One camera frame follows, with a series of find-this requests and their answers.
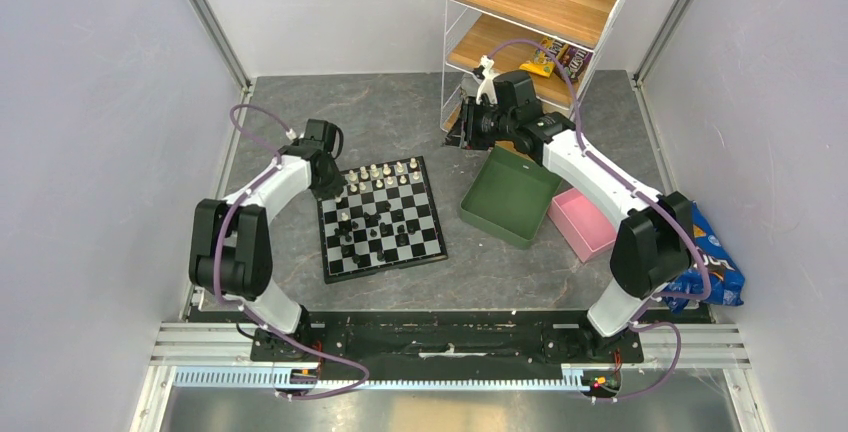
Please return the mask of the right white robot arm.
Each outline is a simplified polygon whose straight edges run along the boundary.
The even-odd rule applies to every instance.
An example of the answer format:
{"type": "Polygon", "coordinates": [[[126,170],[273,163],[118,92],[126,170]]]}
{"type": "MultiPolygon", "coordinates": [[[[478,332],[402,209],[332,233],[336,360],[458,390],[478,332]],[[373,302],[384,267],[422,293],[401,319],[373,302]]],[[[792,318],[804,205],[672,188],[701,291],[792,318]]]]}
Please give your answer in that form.
{"type": "Polygon", "coordinates": [[[482,56],[472,74],[477,89],[462,100],[446,145],[486,150],[509,142],[576,188],[617,229],[609,261],[612,281],[585,313],[577,334],[585,358],[604,360],[648,302],[691,266],[697,253],[692,203],[625,172],[585,138],[578,117],[544,112],[528,72],[499,73],[493,59],[482,56]]]}

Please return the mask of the black white chessboard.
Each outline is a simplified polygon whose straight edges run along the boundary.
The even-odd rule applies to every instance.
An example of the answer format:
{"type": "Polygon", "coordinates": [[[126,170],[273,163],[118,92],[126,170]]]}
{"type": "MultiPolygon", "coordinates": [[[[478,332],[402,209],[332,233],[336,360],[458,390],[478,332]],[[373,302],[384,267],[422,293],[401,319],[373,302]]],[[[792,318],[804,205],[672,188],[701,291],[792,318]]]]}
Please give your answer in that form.
{"type": "Polygon", "coordinates": [[[423,157],[349,169],[343,178],[341,195],[317,203],[325,283],[448,258],[423,157]]]}

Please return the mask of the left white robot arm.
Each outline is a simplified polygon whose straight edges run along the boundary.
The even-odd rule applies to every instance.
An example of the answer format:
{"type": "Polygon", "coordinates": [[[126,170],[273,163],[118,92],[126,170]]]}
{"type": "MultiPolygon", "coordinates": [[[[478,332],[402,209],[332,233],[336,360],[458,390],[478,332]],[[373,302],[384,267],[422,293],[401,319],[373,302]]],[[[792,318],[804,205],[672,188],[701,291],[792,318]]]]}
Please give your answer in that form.
{"type": "Polygon", "coordinates": [[[298,194],[334,199],[346,187],[336,159],[344,135],[328,121],[310,119],[302,134],[274,151],[251,182],[222,199],[203,199],[194,212],[190,282],[250,317],[290,360],[315,354],[306,309],[272,281],[270,223],[298,194]]]}

